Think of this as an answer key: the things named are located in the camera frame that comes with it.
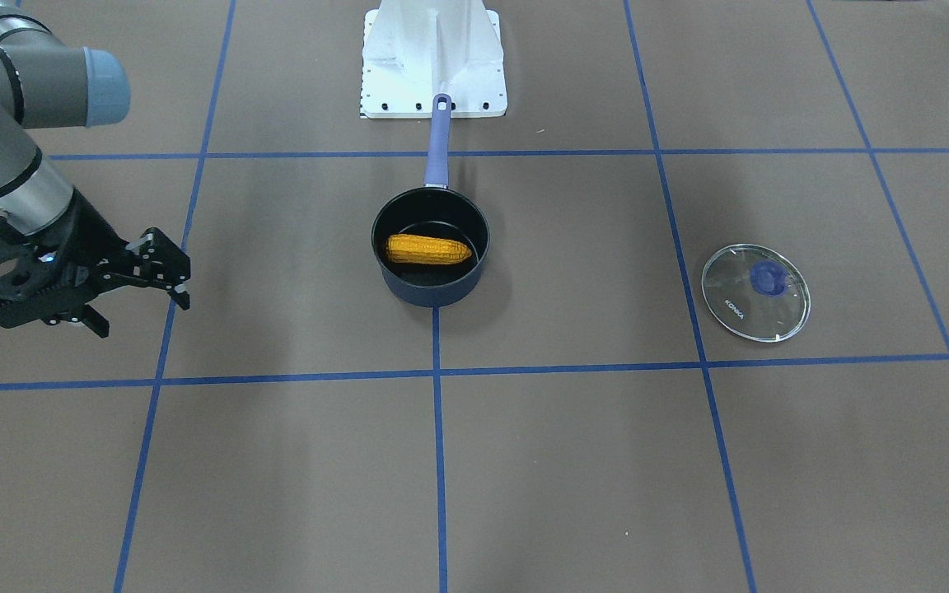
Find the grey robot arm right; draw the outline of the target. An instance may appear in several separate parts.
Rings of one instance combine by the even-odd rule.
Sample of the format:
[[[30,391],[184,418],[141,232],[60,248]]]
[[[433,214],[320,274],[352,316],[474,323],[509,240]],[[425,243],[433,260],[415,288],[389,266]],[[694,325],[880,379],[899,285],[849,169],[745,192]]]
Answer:
[[[129,78],[106,50],[68,46],[48,26],[0,1],[0,327],[38,320],[109,321],[93,301],[151,288],[189,309],[191,260],[161,229],[125,240],[31,138],[33,130],[120,123]]]

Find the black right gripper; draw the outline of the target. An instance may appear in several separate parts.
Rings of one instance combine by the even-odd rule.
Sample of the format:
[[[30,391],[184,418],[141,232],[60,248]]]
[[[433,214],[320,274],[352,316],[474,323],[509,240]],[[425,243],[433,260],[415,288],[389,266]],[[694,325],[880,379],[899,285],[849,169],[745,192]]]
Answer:
[[[168,293],[182,311],[191,308],[187,253],[157,226],[128,243],[75,191],[53,224],[19,244],[0,239],[0,328],[72,324],[108,338],[110,322],[91,301],[123,286],[136,267],[140,287]]]

